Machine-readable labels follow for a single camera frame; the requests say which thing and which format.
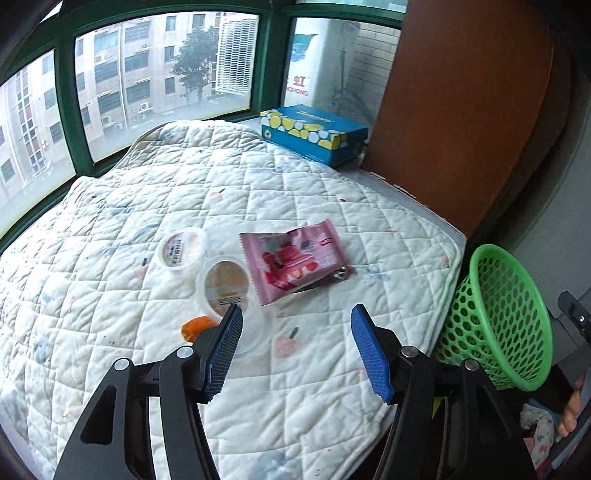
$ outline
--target person's hand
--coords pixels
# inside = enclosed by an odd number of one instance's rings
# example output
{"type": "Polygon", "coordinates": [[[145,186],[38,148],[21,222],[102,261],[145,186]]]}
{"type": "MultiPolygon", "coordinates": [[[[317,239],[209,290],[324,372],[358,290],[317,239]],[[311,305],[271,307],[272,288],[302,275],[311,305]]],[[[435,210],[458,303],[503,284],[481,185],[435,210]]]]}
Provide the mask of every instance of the person's hand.
{"type": "Polygon", "coordinates": [[[581,388],[583,388],[584,380],[583,375],[575,382],[574,392],[564,408],[564,414],[558,426],[558,433],[561,437],[568,436],[577,427],[577,414],[581,411],[581,388]]]}

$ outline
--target blue tissue box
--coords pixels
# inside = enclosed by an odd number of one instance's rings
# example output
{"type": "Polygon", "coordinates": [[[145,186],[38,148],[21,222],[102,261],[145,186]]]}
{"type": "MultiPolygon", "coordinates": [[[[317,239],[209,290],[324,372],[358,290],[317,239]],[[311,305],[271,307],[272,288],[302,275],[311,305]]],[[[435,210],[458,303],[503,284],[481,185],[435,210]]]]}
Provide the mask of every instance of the blue tissue box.
{"type": "Polygon", "coordinates": [[[333,168],[356,159],[368,137],[367,127],[306,105],[261,112],[261,130],[265,140],[333,168]]]}

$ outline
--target orange snack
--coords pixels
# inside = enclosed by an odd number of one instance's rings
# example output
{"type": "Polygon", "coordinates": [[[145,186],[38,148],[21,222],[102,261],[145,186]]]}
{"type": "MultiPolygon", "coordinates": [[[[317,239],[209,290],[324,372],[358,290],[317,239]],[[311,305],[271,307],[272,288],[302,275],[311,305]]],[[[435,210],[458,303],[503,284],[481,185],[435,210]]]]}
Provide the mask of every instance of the orange snack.
{"type": "Polygon", "coordinates": [[[193,343],[199,336],[199,333],[212,327],[217,327],[217,323],[210,317],[197,317],[189,320],[181,327],[181,335],[183,335],[185,341],[193,343]]]}

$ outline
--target air conditioner unit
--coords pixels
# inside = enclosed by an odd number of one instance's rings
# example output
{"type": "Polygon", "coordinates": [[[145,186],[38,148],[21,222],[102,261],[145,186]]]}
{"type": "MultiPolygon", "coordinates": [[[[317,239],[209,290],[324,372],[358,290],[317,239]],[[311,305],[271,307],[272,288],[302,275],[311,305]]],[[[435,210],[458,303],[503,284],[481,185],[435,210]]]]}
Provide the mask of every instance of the air conditioner unit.
{"type": "Polygon", "coordinates": [[[249,95],[257,26],[255,15],[222,17],[215,77],[218,92],[249,95]]]}

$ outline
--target green plastic basket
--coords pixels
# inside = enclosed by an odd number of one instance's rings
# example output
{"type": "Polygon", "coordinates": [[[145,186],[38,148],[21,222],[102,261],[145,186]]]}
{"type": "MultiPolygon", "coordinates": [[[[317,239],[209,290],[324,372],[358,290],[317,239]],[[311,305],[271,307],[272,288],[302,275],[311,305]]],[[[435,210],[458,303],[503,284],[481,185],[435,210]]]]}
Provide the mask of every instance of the green plastic basket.
{"type": "Polygon", "coordinates": [[[482,245],[470,259],[437,345],[437,359],[474,358],[497,390],[536,390],[550,372],[552,330],[531,277],[508,252],[482,245]]]}

